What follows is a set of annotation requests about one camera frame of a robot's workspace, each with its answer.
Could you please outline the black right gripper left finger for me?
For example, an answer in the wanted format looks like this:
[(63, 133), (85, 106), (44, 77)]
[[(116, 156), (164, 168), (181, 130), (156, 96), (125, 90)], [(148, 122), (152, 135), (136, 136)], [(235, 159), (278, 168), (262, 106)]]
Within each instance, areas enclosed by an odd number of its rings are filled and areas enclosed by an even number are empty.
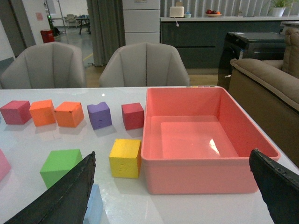
[(95, 152), (46, 190), (7, 224), (82, 224), (96, 168)]

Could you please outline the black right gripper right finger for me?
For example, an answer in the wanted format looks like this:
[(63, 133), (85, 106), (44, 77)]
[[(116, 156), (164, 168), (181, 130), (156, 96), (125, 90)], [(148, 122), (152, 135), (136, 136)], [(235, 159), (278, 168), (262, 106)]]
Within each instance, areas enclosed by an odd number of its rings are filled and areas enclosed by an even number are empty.
[(299, 175), (258, 149), (249, 156), (250, 170), (276, 224), (299, 222)]

